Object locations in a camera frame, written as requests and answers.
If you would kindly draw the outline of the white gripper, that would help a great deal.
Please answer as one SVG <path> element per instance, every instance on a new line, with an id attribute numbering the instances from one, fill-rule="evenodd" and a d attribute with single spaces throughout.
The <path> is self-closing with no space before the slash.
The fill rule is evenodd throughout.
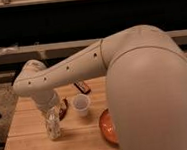
<path id="1" fill-rule="evenodd" d="M 38 102 L 38 108 L 43 111 L 47 112 L 49 109 L 57 106 L 60 103 L 59 96 L 56 92 L 53 92 L 50 96 L 40 97 Z"/>

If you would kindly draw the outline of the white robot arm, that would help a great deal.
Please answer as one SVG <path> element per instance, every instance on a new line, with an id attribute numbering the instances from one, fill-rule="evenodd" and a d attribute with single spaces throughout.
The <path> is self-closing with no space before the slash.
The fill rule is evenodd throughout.
<path id="1" fill-rule="evenodd" d="M 56 87 L 101 76 L 121 150 L 187 150 L 187 57 L 157 27 L 120 31 L 50 68 L 29 60 L 13 89 L 47 111 Z"/>

